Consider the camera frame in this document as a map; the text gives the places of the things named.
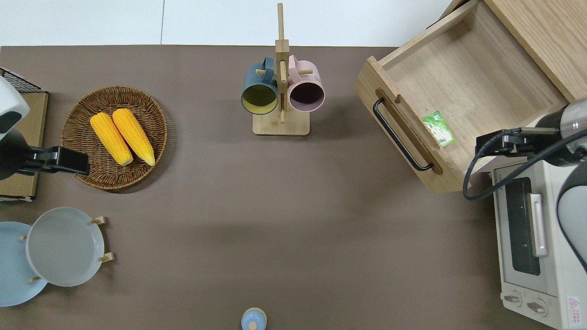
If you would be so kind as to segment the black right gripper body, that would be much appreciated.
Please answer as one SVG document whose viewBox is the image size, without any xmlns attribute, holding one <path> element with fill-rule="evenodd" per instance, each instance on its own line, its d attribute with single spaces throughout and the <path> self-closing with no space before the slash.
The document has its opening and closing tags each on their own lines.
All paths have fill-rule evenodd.
<svg viewBox="0 0 587 330">
<path fill-rule="evenodd" d="M 502 155 L 505 157 L 527 157 L 526 138 L 522 130 L 502 131 Z"/>
</svg>

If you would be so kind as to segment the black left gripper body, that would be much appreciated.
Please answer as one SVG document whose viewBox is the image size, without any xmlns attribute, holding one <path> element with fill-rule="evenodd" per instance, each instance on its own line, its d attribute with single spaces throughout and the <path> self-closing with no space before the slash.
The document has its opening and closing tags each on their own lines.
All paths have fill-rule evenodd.
<svg viewBox="0 0 587 330">
<path fill-rule="evenodd" d="M 26 176 L 33 176 L 35 173 L 57 173 L 61 171 L 56 164 L 60 152 L 61 146 L 17 148 L 19 162 L 21 163 L 17 173 Z"/>
</svg>

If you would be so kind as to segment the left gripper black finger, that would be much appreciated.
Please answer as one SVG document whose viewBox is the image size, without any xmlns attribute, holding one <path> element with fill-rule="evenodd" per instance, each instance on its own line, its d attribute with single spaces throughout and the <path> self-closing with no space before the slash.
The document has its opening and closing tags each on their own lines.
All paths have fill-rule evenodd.
<svg viewBox="0 0 587 330">
<path fill-rule="evenodd" d="M 74 175 L 81 175 L 83 177 L 86 177 L 90 174 L 90 169 L 90 163 L 87 161 L 60 164 L 60 171 Z"/>
<path fill-rule="evenodd" d="M 88 155 L 68 148 L 59 147 L 59 165 L 88 165 Z"/>
</svg>

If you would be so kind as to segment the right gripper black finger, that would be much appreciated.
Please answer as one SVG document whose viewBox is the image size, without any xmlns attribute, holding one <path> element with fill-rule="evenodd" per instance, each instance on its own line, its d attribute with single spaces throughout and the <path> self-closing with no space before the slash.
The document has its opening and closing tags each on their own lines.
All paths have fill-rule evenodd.
<svg viewBox="0 0 587 330">
<path fill-rule="evenodd" d="M 488 157 L 488 156 L 499 156 L 503 151 L 503 146 L 501 143 L 492 143 L 492 144 L 476 144 L 476 155 L 480 158 Z"/>
<path fill-rule="evenodd" d="M 477 146 L 484 146 L 485 144 L 495 144 L 498 143 L 502 138 L 503 130 L 497 130 L 495 132 L 483 134 L 476 138 L 476 145 Z"/>
</svg>

